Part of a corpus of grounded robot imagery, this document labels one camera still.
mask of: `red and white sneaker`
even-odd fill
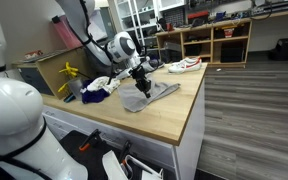
[[[185,58],[180,62],[173,63],[171,67],[168,68],[170,73],[183,73],[186,71],[197,71],[202,67],[202,59],[200,57],[196,58]]]

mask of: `purple cloth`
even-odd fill
[[[86,80],[83,83],[83,88],[87,88],[89,84],[91,84],[94,80]],[[99,103],[102,102],[106,97],[110,96],[108,92],[106,92],[104,89],[100,89],[98,91],[86,91],[85,93],[82,93],[82,102],[84,104],[87,103]]]

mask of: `white robot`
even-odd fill
[[[94,0],[57,2],[86,50],[103,66],[127,61],[129,68],[120,77],[132,75],[138,89],[149,95],[150,81],[145,78],[140,57],[128,33],[117,34],[102,48],[86,31],[87,12],[92,13]],[[0,71],[5,70],[5,47],[0,25]],[[86,168],[66,153],[46,127],[42,108],[42,97],[34,87],[0,78],[0,167],[15,179],[87,179]]]

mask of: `gray floor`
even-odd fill
[[[251,55],[209,68],[198,169],[227,179],[288,180],[288,62]]]

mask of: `gray cloth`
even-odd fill
[[[122,85],[117,88],[124,108],[131,112],[141,111],[152,101],[171,94],[180,86],[180,84],[156,83],[150,77],[148,79],[151,80],[151,90],[149,91],[151,94],[150,98],[146,98],[144,93],[135,87],[135,84]]]

